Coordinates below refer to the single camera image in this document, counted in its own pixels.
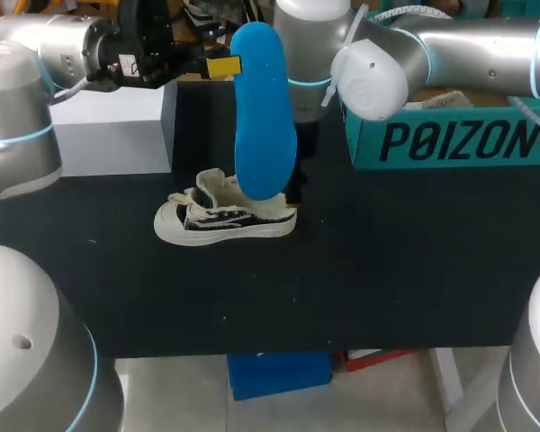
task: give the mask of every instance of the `sneaker sole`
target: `sneaker sole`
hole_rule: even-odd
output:
[[[287,222],[217,231],[186,231],[168,227],[161,217],[162,208],[154,219],[154,231],[166,243],[177,246],[199,247],[231,239],[271,239],[284,237],[294,231],[298,214]]]

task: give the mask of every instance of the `white cable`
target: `white cable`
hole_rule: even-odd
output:
[[[534,111],[532,111],[525,103],[520,99],[519,97],[512,96],[510,99],[514,101],[514,104],[516,104],[516,107],[526,116],[528,117],[532,122],[536,123],[538,126],[540,126],[540,116],[536,114]]]
[[[397,7],[395,9],[391,9],[390,11],[378,13],[375,17],[371,18],[371,21],[375,21],[375,22],[385,21],[385,20],[394,18],[396,16],[406,15],[406,14],[424,14],[428,16],[434,16],[436,18],[444,18],[447,20],[452,19],[450,15],[434,7],[412,5],[412,6]]]
[[[368,4],[363,4],[360,6],[360,9],[358,9],[358,13],[356,14],[356,17],[352,21],[352,25],[350,26],[350,30],[348,31],[348,34],[346,35],[346,40],[344,41],[344,45],[342,46],[341,51],[346,51],[348,48],[350,48],[350,45],[352,45],[352,41],[354,40],[354,37],[356,36],[356,32],[358,32],[358,26],[364,19],[364,17],[368,14],[368,10],[370,9],[370,6]],[[335,74],[332,76],[332,81],[330,81],[330,85],[326,89],[326,96],[324,96],[324,100],[322,101],[322,106],[324,108],[328,107],[330,104],[330,100],[332,97],[336,94],[336,87],[338,85],[338,76]]]
[[[90,81],[88,81],[86,77],[82,78],[71,89],[61,94],[60,96],[56,96],[50,105],[61,104],[62,102],[67,101],[68,99],[76,96],[79,92],[87,88],[89,84]]]

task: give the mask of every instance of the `white sneaker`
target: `white sneaker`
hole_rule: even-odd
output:
[[[206,246],[228,239],[286,236],[296,226],[296,215],[283,193],[268,201],[251,201],[235,175],[226,178],[215,168],[201,172],[196,187],[168,197],[154,219],[154,230],[174,245]]]

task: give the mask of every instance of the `robotic arm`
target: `robotic arm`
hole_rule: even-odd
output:
[[[201,46],[174,41],[164,1],[121,1],[117,25],[70,15],[0,18],[0,200],[58,180],[51,104],[82,89],[159,88],[187,72],[209,77],[206,57]]]
[[[274,18],[297,122],[323,115],[332,80],[348,108],[374,122],[394,115],[424,87],[540,98],[540,20],[452,20],[406,6],[359,19],[349,30],[355,19],[349,1],[305,3],[277,0]],[[394,17],[389,27],[378,23]]]
[[[356,15],[350,0],[276,1],[298,123],[318,120],[336,89],[369,121],[388,119],[423,87],[540,97],[540,20],[458,21],[407,6],[378,15],[404,15],[383,27],[364,12]],[[50,104],[81,89],[158,88],[186,72],[208,77],[206,63],[197,47],[174,41],[164,1],[122,0],[118,25],[69,15],[1,18],[0,199],[59,178]],[[70,90],[54,97],[57,89]]]

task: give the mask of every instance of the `black stripe on sneaker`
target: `black stripe on sneaker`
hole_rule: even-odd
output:
[[[280,220],[264,220],[257,216],[250,214],[247,218],[236,219],[236,217],[224,220],[224,219],[211,219],[211,220],[187,220],[186,229],[189,231],[219,231],[219,230],[234,230],[236,228],[253,227],[256,225],[271,225],[275,223],[284,223],[291,221],[296,213],[287,218]]]

